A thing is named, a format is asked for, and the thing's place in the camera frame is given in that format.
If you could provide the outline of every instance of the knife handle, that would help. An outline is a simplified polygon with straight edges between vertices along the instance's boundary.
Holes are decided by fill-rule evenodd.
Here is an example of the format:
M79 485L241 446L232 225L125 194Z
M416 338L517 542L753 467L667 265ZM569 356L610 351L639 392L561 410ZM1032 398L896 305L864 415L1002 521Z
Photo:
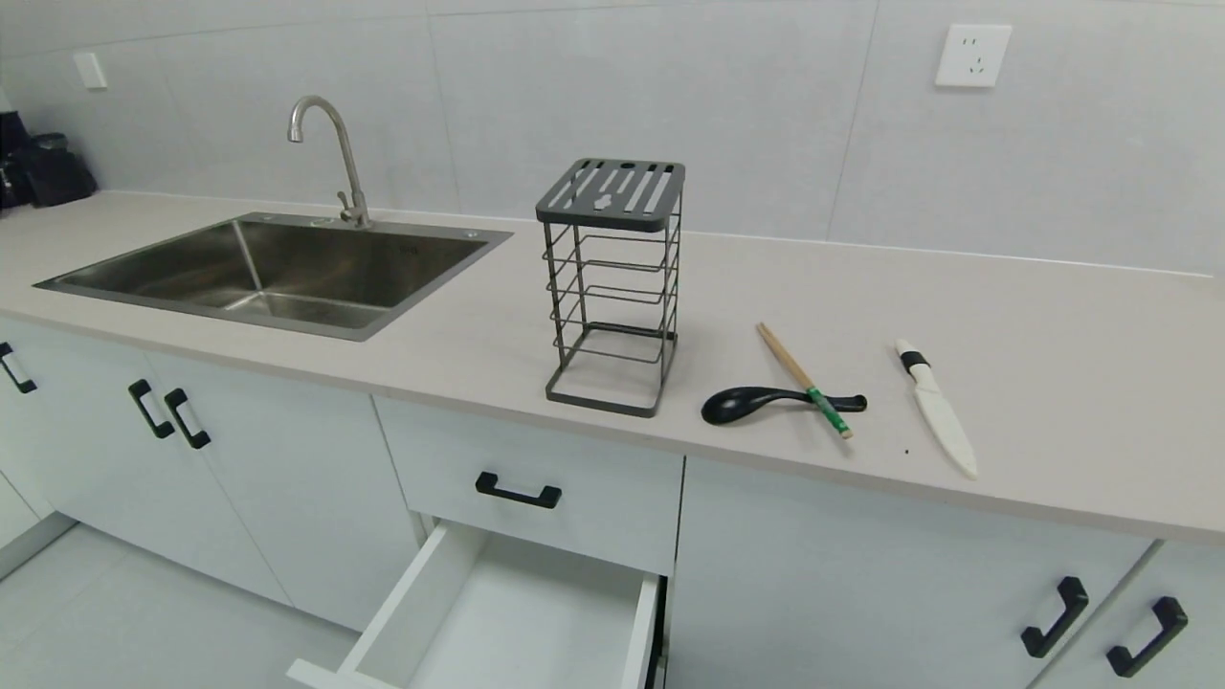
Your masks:
M927 359L905 340L898 340L897 347L898 358L902 359L902 365L907 368L910 378L915 379L915 384L919 387L938 392L940 385L936 385L936 376L931 373L931 364L927 363Z

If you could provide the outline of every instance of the floor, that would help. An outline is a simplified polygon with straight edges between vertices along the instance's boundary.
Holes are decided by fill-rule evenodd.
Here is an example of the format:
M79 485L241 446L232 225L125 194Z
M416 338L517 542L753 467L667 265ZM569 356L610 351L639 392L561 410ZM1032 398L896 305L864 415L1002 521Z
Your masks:
M356 639L83 525L0 581L4 689L300 689Z

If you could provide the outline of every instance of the rack top plate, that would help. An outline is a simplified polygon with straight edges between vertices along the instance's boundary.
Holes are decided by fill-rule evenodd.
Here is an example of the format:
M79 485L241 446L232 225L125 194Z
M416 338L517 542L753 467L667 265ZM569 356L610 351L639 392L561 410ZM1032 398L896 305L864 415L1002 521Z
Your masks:
M684 186L680 163L579 158L537 204L537 219L659 232Z

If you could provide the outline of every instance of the black appliance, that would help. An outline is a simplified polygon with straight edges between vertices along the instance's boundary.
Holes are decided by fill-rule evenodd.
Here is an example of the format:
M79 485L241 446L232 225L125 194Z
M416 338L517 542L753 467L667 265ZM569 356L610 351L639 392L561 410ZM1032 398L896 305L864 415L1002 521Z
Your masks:
M17 113L0 113L0 208L24 206L34 200L26 173L12 154L29 145L26 125Z
M69 151L62 134L32 136L29 143L11 153L29 183L34 206L59 206L85 199L98 183L76 153Z

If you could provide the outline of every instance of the metal wire rack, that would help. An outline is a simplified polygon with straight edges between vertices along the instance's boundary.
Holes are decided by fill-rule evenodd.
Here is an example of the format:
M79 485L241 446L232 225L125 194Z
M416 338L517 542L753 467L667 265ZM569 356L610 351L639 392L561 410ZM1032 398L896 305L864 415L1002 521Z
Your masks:
M638 417L659 409L676 356L684 180L676 163L584 158L538 204L557 349L549 400ZM583 354L657 367L646 403L559 390ZM616 379L641 374L606 369Z

